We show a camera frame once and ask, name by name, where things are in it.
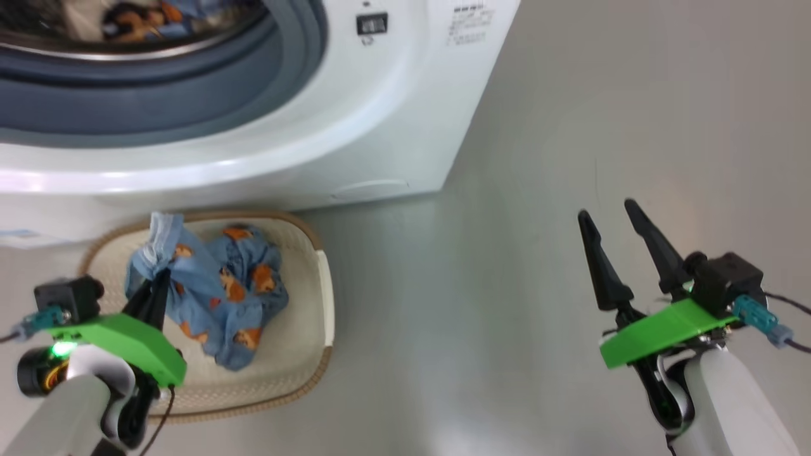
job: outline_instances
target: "teal connector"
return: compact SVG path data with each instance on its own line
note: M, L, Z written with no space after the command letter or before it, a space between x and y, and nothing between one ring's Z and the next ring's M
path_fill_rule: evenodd
M60 307L51 306L23 318L11 328L11 333L17 335L15 338L17 342L25 342L44 329L64 325L68 318L69 316Z
M763 307L749 295L741 295L735 299L732 305L732 315L766 335L769 335L779 323L775 314L769 312L769 309Z

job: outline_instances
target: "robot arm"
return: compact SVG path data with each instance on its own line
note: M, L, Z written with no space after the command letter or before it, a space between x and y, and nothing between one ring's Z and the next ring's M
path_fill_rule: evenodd
M763 273L734 253L708 260L696 252L682 260L635 201L626 200L625 208L672 305L649 316L633 308L633 292L611 266L590 215L581 211L598 308L616 311L617 330L600 346L606 365L634 367L675 456L799 456L749 370L725 347L726 337L746 325L776 346L790 342L791 331L767 310Z
M124 456L101 429L110 398L109 387L96 376L65 381L45 398L3 455Z
M123 456L141 444L160 388L172 393L168 415L186 375L162 333L168 286L169 272L159 273L109 316L99 315L103 288L92 277L35 289L39 312L15 327L18 338L45 329L58 343L19 362L20 390L45 400L4 456Z
M670 440L678 456L800 456L752 374L725 348L703 351L684 368L693 407L689 426Z

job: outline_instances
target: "clothing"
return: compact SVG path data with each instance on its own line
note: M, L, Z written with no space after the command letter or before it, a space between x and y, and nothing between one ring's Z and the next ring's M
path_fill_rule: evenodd
M130 258L129 299L144 279L171 271L166 315L206 355L232 371L246 367L264 326L287 306L281 253L252 226L229 226L203 244L183 216L153 213L149 240Z
M58 0L27 0L57 2ZM121 5L143 7L163 14L162 24L135 41L161 41L189 37L197 33L225 29L253 11L264 8L260 0L61 0L67 35L77 41L116 41L131 32L118 24L115 10Z

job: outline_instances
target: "green led light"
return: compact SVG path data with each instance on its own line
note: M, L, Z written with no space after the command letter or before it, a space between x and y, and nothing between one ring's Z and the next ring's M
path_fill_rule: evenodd
M68 356L79 344L76 342L56 342L51 347L51 353L58 358Z

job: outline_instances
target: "white appliance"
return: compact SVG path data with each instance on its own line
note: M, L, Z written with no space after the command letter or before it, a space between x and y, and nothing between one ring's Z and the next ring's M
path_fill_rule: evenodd
M277 18L276 35L289 23L281 19L285 2L297 1L264 1ZM37 91L40 86L53 89L58 80L35 80L33 88L17 88L13 84L22 76L16 77L8 81L12 88L4 96L0 72L0 96L16 97L14 106L0 106L0 244L30 247L89 239L153 210L260 204L297 210L438 191L519 2L312 2L323 7L319 27L324 43L313 53L320 60L312 77L271 112L211 134L205 128L196 133L181 128L179 140L162 137L160 129L151 137L127 131L133 121L118 122L122 131L114 125L95 136L83 130L90 122L84 115L96 115L92 130L117 115L115 110L62 110L94 99L93 90L101 86L75 84L88 94L42 107L54 98L48 93L40 97ZM286 44L292 39L281 36ZM228 44L225 40L213 47ZM280 49L286 58L292 55ZM41 57L51 65L65 60L48 48L0 45L0 70L16 64L3 53ZM80 68L109 63L104 54L86 54L79 56L84 59ZM139 60L125 63L135 68ZM185 112L207 109L209 98L219 102L221 91L241 88L242 78L250 74L230 76L230 87L200 91L200 103L191 103ZM184 87L178 87L168 93L180 97ZM119 106L125 116L144 98L149 103L136 107L146 111L160 101L137 92L132 96L136 90ZM63 94L73 97L75 90ZM43 116L53 119L54 131L47 122L39 124ZM78 133L71 134L71 128Z

